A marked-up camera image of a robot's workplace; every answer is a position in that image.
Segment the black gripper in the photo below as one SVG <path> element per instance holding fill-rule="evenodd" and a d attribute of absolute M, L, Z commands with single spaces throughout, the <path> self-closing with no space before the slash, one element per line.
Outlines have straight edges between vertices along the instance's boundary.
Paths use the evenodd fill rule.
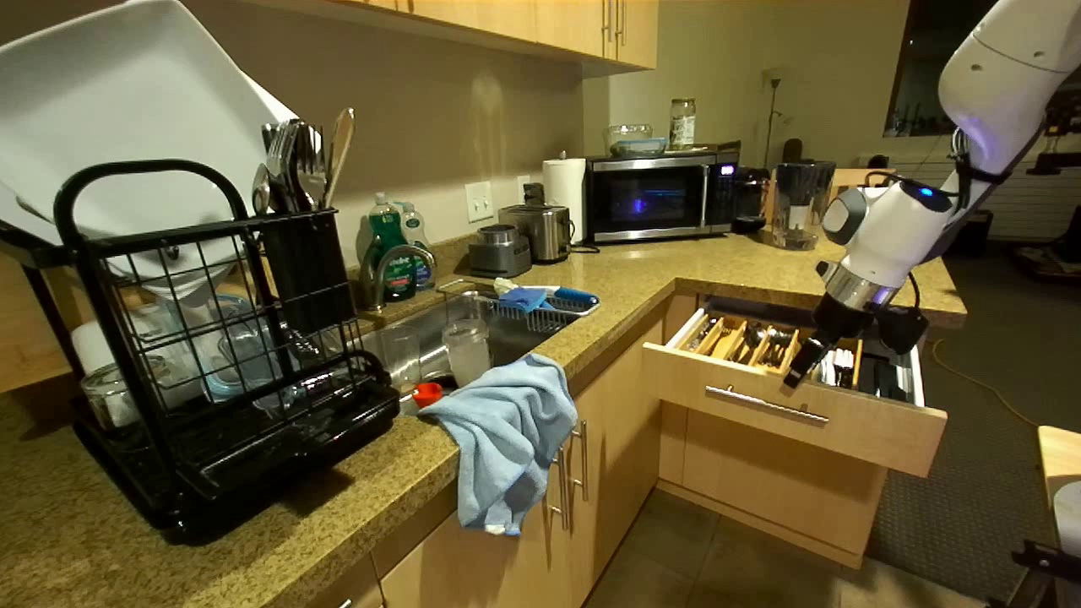
<path fill-rule="evenodd" d="M 841 339 L 878 339 L 890 354 L 912 352 L 927 328 L 927 318 L 918 308 L 873 308 L 873 311 L 851 311 L 833 297 L 824 297 L 814 308 L 814 333 L 799 342 L 790 370 L 782 372 L 782 385 L 797 389 L 826 354 L 826 346 Z"/>

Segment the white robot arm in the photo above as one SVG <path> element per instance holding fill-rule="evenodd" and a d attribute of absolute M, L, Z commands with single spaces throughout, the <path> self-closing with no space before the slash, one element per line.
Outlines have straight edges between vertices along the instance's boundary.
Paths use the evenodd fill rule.
<path fill-rule="evenodd" d="M 992 193 L 1038 140 L 1048 102 L 1081 69 L 1081 0 L 997 0 L 940 76 L 940 106 L 952 122 L 952 169 L 940 185 L 898 180 L 833 196 L 821 217 L 838 265 L 821 265 L 814 333 L 782 372 L 797 389 L 841 342 L 878 333 L 890 352 L 908 352 L 927 328 L 890 297 L 908 275 L 940 257 L 959 225 Z"/>

